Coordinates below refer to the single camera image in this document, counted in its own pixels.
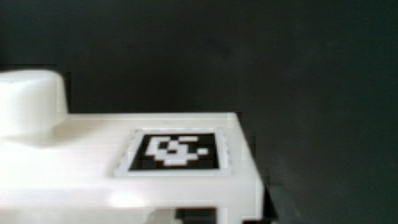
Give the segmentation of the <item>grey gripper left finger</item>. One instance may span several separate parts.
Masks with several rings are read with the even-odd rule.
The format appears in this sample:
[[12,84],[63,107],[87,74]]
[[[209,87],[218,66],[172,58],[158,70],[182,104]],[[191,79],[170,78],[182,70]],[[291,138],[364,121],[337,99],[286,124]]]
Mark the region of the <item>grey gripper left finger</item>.
[[216,209],[161,208],[154,211],[154,224],[216,224]]

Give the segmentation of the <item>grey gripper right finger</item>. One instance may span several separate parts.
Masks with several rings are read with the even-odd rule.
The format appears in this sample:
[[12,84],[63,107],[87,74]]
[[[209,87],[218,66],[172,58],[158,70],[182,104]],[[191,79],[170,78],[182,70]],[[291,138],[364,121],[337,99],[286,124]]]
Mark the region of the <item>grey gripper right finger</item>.
[[282,185],[264,188],[262,224],[309,224]]

